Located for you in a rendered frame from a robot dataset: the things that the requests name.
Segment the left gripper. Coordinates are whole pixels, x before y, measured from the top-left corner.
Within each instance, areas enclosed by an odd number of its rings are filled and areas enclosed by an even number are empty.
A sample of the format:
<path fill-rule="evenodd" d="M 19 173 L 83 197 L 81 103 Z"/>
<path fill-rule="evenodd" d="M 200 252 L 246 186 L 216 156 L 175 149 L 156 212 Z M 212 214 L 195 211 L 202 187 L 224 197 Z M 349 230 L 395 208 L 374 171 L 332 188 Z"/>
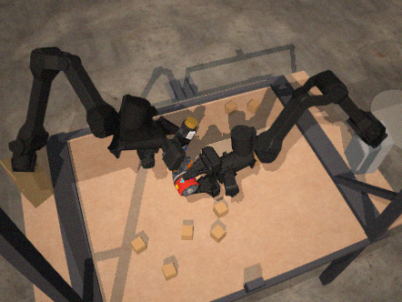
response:
<path fill-rule="evenodd" d="M 157 116 L 157 114 L 156 108 L 150 106 L 145 124 L 141 127 L 144 137 L 143 145 L 138 150 L 140 153 L 145 153 L 146 149 L 161 148 L 163 152 L 166 152 L 162 159 L 167 168 L 169 171 L 175 171 L 180 167 L 186 157 L 183 146 L 188 145 L 191 140 L 181 136 L 174 136 L 173 139 L 167 139 L 166 135 L 175 135 L 179 127 L 163 116 L 160 116 L 158 120 L 153 120 L 153 116 Z"/>

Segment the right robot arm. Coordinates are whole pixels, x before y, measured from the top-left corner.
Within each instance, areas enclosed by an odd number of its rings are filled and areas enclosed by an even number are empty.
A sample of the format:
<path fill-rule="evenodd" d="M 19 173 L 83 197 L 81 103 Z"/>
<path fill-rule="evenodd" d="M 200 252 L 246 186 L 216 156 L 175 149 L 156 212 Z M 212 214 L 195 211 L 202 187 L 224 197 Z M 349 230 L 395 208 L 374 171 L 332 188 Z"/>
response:
<path fill-rule="evenodd" d="M 314 86 L 323 95 L 310 96 L 308 92 Z M 236 158 L 239 170 L 247 166 L 251 168 L 255 166 L 254 152 L 263 164 L 275 161 L 282 149 L 284 138 L 306 109 L 312 106 L 327 106 L 331 103 L 340 105 L 348 114 L 347 123 L 357 134 L 360 134 L 359 137 L 367 145 L 377 148 L 387 138 L 386 128 L 380 121 L 371 112 L 364 112 L 358 109 L 348 96 L 347 87 L 344 83 L 332 71 L 327 70 L 309 77 L 303 86 L 300 86 L 292 93 L 292 97 L 267 131 L 256 136 L 256 130 L 253 126 L 238 125 L 232 128 L 231 144 L 233 151 L 230 153 Z M 363 112 L 366 113 L 366 116 L 363 115 Z M 229 166 L 219 170 L 220 174 L 223 175 L 221 184 L 226 185 L 226 196 L 234 197 L 239 193 L 236 185 L 235 170 L 236 166 Z"/>

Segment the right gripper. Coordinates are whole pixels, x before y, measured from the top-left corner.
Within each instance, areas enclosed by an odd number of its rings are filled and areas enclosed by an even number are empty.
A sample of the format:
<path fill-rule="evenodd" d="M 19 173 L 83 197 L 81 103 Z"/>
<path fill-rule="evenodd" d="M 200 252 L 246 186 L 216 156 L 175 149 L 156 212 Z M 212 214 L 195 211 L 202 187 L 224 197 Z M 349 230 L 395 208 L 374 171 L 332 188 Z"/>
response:
<path fill-rule="evenodd" d="M 194 164 L 183 175 L 183 179 L 187 180 L 206 174 L 204 177 L 201 176 L 197 179 L 199 186 L 193 194 L 207 193 L 212 197 L 216 197 L 220 193 L 219 183 L 223 181 L 223 175 L 218 170 L 229 166 L 236 166 L 234 173 L 239 171 L 239 165 L 233 154 L 224 152 L 223 156 L 219 157 L 212 146 L 206 146 L 202 148 L 202 154 L 199 154 Z"/>

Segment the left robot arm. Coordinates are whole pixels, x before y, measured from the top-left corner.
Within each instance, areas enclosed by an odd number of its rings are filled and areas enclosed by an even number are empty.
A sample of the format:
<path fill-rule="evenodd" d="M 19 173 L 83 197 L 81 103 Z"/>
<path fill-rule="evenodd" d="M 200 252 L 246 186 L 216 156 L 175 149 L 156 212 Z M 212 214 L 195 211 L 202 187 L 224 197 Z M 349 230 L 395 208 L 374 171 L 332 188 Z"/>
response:
<path fill-rule="evenodd" d="M 16 140 L 8 143 L 9 150 L 13 152 L 12 171 L 35 171 L 36 151 L 47 144 L 49 136 L 44 128 L 44 120 L 50 88 L 60 71 L 65 73 L 83 104 L 92 134 L 98 138 L 114 135 L 107 148 L 116 158 L 120 157 L 123 150 L 136 150 L 143 168 L 154 167 L 155 154 L 159 149 L 146 149 L 145 153 L 138 150 L 143 145 L 141 127 L 145 124 L 150 102 L 138 96 L 124 95 L 118 114 L 98 93 L 82 66 L 81 58 L 66 55 L 71 54 L 61 52 L 58 47 L 36 48 L 30 55 L 30 69 L 34 80 L 26 121 L 18 131 Z"/>

